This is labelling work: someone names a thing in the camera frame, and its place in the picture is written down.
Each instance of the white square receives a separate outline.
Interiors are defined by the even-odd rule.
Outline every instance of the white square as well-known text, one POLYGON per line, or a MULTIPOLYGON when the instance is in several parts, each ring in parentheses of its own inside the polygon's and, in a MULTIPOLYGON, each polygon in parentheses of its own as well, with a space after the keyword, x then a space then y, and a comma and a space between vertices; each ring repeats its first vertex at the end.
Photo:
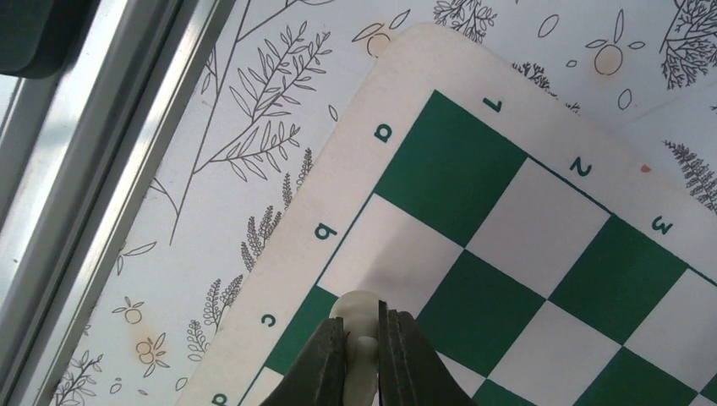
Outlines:
POLYGON ((466 249, 547 298, 609 217, 528 159, 466 249))
POLYGON ((488 376, 541 406, 573 405, 620 349, 551 302, 545 302, 488 376))
POLYGON ((242 406, 259 406, 279 386, 284 376, 272 369, 261 368, 259 376, 249 389, 242 406))
POLYGON ((417 317, 461 252, 460 245, 372 195, 318 285, 336 296, 369 290, 390 308, 417 317))
POLYGON ((702 395, 697 395, 695 400, 690 403, 690 406, 717 406, 717 404, 702 395))
POLYGON ((478 391, 478 388, 483 385, 485 378, 441 353, 438 353, 438 357, 441 358, 448 372, 451 372, 453 380, 472 398, 478 391))
POLYGON ((702 391, 717 374, 717 288, 688 270, 625 346, 702 391))

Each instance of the green square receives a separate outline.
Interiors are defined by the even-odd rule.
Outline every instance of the green square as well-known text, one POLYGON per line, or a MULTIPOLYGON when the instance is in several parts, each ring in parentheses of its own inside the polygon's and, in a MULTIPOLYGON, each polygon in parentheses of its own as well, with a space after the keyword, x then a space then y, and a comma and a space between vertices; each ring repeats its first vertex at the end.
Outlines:
POLYGON ((511 141, 434 92, 375 193, 465 247, 526 157, 511 141))
POLYGON ((550 301, 623 344, 686 269, 685 262, 613 216, 550 301))
POLYGON ((717 376, 712 378, 706 387, 700 392, 700 394, 712 402, 717 403, 717 376))
POLYGON ((575 406, 687 406, 697 392, 621 348, 575 406))
POLYGON ((479 406, 535 406, 493 381, 486 380, 473 396, 479 406))
POLYGON ((269 354, 265 366, 285 375, 316 327, 329 316, 336 301, 337 297, 333 294, 318 286, 312 287, 269 354))
POLYGON ((544 301, 463 251, 416 320, 436 351, 488 376, 544 301))

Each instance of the silver metal frame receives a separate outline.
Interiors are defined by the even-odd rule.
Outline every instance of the silver metal frame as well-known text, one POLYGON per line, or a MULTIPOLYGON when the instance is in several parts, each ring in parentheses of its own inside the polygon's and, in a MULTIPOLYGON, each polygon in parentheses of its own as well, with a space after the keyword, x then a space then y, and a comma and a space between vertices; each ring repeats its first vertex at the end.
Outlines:
MULTIPOLYGON (((55 294, 51 288, 41 292, 41 300, 50 304, 44 317, 31 315, 30 330, 41 327, 21 369, 15 360, 19 377, 8 404, 45 405, 52 400, 234 0, 180 3, 102 0, 83 53, 85 48, 96 52, 102 47, 103 58, 89 62, 80 55, 60 79, 0 233, 0 298, 6 288, 10 292, 6 300, 16 299, 11 310, 20 311, 17 306, 21 305, 12 296, 17 286, 3 286, 11 271, 14 283, 21 271, 31 275, 28 270, 52 269, 48 286, 58 286, 55 294), (97 44, 91 40, 93 30, 115 32, 111 41, 104 38, 97 44), (151 57, 157 53, 157 59, 151 57), (80 81, 88 83, 88 78, 94 78, 94 82, 82 86, 80 81), (79 94, 78 87, 83 89, 79 94), (100 169, 104 167, 109 170, 102 178, 100 169), (88 173, 93 176, 82 178, 88 173), (23 195, 31 182, 40 188, 33 189, 32 195, 23 195), (87 194, 88 186, 99 193, 87 194), (68 195, 73 200, 67 201, 68 195), (89 213, 86 220, 82 216, 85 212, 89 213), (22 227, 24 224, 33 227, 22 227), (43 238, 54 245, 44 246, 47 240, 43 238), (10 258, 17 259, 14 270, 7 267, 10 258), (60 276, 62 281, 56 283, 60 276)), ((8 316, 5 304, 0 308, 2 323, 8 316)), ((21 345, 24 347, 18 354, 29 348, 27 340, 21 345)))

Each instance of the black object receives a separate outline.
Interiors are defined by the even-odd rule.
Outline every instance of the black object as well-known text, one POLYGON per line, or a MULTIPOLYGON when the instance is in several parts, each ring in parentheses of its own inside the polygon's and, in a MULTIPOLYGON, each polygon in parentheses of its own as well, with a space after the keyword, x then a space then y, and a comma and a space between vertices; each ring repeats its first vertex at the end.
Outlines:
MULTIPOLYGON (((343 319, 324 319, 261 406, 342 406, 343 319)), ((418 322, 379 301, 379 396, 382 406, 475 406, 453 380, 418 322)))
POLYGON ((0 0, 0 74, 39 79, 55 73, 91 0, 0 0))

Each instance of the table surface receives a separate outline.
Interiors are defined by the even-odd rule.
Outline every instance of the table surface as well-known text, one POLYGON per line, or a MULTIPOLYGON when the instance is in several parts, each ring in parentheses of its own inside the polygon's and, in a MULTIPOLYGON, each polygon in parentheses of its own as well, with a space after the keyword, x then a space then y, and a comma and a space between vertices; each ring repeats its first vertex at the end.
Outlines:
MULTIPOLYGON (((287 209, 375 58, 412 25, 454 27, 631 147, 645 170, 686 192, 709 187, 682 166, 717 164, 717 23, 699 8, 714 15, 717 0, 369 3, 237 0, 54 404, 176 402, 266 244, 262 219, 287 209), (282 88, 264 85, 281 74, 282 88), (262 107, 274 96, 283 111, 262 107), (242 134, 252 140, 233 152, 242 159, 226 160, 242 134)), ((703 203, 717 214, 713 198, 703 203)))

